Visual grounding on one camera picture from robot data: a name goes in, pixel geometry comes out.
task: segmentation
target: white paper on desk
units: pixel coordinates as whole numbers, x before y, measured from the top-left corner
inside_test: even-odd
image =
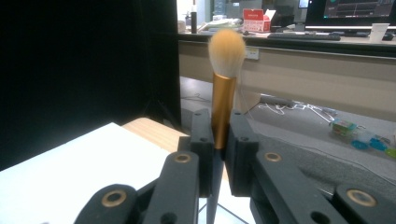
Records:
[[[111,123],[0,172],[0,223],[74,223],[106,186],[140,189],[169,154]]]

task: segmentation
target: paper cup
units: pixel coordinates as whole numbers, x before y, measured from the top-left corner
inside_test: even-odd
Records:
[[[370,42],[381,43],[388,26],[389,23],[373,23],[372,31],[370,33]]]

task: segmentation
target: red box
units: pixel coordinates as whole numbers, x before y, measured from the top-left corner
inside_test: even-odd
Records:
[[[257,33],[270,32],[270,18],[262,9],[244,8],[244,31]]]

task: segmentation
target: brush ferrule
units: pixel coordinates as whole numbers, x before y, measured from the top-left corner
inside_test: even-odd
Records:
[[[223,149],[227,143],[235,85],[236,77],[213,74],[212,131],[215,149]]]

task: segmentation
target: makeup brush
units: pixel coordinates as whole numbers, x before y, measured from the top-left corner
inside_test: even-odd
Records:
[[[212,131],[215,149],[225,148],[236,79],[245,59],[245,42],[231,29],[217,31],[209,42],[213,67]]]

